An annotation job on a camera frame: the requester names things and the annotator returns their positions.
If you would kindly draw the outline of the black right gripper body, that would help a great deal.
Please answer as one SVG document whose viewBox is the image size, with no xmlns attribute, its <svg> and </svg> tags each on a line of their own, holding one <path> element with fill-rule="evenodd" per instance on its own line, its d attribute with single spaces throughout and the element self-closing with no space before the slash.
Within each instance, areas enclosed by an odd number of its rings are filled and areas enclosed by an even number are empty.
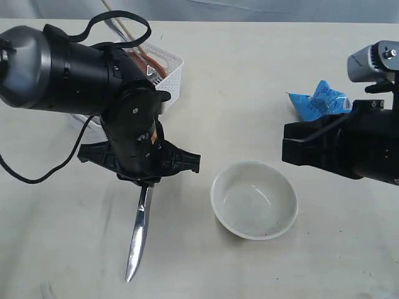
<svg viewBox="0 0 399 299">
<path fill-rule="evenodd" d="M 284 126 L 282 160 L 350 179 L 398 184 L 398 109 L 356 100 L 352 111 Z"/>
</svg>

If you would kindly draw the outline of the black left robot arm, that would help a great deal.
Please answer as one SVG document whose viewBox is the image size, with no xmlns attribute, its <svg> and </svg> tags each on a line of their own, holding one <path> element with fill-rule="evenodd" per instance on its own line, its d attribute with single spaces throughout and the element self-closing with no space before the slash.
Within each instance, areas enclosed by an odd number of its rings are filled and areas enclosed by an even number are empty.
<svg viewBox="0 0 399 299">
<path fill-rule="evenodd" d="M 164 137 L 158 117 L 170 98 L 122 49 L 82 45 L 50 25 L 1 34 L 1 100 L 14 108 L 99 117 L 107 139 L 77 144 L 73 154 L 121 180 L 155 184 L 199 172 L 200 156 Z"/>
</svg>

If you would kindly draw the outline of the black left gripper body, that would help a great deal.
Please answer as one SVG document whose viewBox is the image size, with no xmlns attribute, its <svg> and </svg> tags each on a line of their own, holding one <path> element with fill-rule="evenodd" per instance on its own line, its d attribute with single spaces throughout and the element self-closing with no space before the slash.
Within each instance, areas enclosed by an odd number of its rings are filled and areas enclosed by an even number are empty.
<svg viewBox="0 0 399 299">
<path fill-rule="evenodd" d="M 201 156 L 165 139 L 158 116 L 163 102 L 169 99 L 168 92 L 156 90 L 143 80 L 124 85 L 100 115 L 107 140 L 81 145 L 78 159 L 139 186 L 154 185 L 182 171 L 198 173 Z"/>
</svg>

